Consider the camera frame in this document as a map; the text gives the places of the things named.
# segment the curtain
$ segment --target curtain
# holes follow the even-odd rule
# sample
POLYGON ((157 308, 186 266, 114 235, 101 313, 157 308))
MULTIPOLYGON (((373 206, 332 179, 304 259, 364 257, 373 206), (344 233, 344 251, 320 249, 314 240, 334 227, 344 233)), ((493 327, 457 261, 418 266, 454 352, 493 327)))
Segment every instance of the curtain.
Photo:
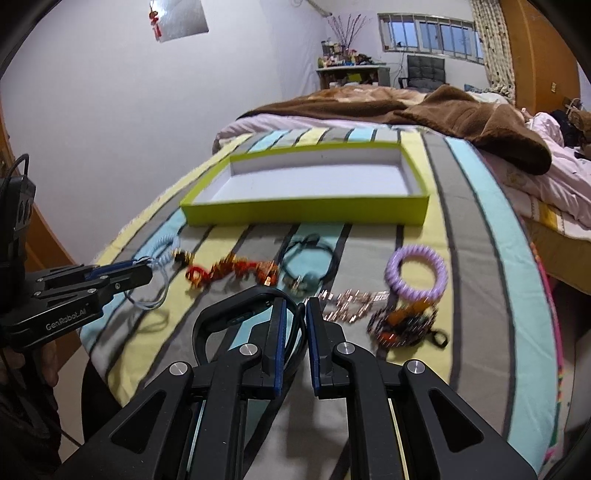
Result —
POLYGON ((515 103, 515 72, 507 24, 499 0, 470 0, 474 24, 482 40, 489 91, 515 103))

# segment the spiral hair tie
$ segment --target spiral hair tie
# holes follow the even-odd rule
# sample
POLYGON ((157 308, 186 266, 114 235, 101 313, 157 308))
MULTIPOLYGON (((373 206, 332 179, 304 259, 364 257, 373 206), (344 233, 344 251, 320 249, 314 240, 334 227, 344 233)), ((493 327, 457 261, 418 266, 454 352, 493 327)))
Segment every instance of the spiral hair tie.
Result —
POLYGON ((427 245, 405 245, 394 252, 384 274, 386 282, 392 290, 404 300, 417 302, 427 300, 431 304, 437 303, 447 287, 447 269, 442 257, 427 245), (409 257, 419 257, 435 272, 435 285, 431 290, 416 290, 400 278, 400 264, 409 257))

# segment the black office chair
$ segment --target black office chair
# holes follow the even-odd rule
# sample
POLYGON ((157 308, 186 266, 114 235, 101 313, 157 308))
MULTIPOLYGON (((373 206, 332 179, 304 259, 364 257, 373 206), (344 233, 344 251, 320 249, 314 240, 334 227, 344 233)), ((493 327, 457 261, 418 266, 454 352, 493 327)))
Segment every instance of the black office chair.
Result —
POLYGON ((423 55, 409 55, 408 77, 399 77, 400 88, 429 93, 445 84, 445 59, 426 57, 423 55))

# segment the hanging ornament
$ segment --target hanging ornament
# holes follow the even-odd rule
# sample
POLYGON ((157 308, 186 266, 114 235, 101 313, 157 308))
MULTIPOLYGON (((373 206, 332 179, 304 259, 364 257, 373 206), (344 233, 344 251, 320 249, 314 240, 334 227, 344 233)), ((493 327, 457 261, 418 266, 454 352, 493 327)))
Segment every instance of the hanging ornament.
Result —
POLYGON ((152 8, 152 4, 150 4, 150 23, 152 25, 152 30, 154 30, 154 36, 156 37, 157 41, 160 41, 160 37, 162 37, 162 32, 160 31, 160 26, 158 25, 158 12, 152 8))

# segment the light blue coiled cord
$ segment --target light blue coiled cord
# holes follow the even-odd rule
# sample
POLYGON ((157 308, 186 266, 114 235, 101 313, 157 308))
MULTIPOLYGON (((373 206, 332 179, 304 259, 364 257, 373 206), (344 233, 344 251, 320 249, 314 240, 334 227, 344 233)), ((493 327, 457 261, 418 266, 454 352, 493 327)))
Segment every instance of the light blue coiled cord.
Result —
POLYGON ((162 293, 156 300, 145 301, 145 300, 134 300, 131 298, 133 290, 125 292, 125 298, 128 299, 133 305, 141 310, 155 310, 162 306, 168 295, 168 288, 170 287, 170 279, 166 273, 166 266, 173 261, 173 251, 180 246, 180 238, 178 235, 166 235, 159 239, 149 255, 141 258, 140 260, 147 259, 148 265, 152 268, 153 272, 160 271, 164 280, 164 288, 162 293))

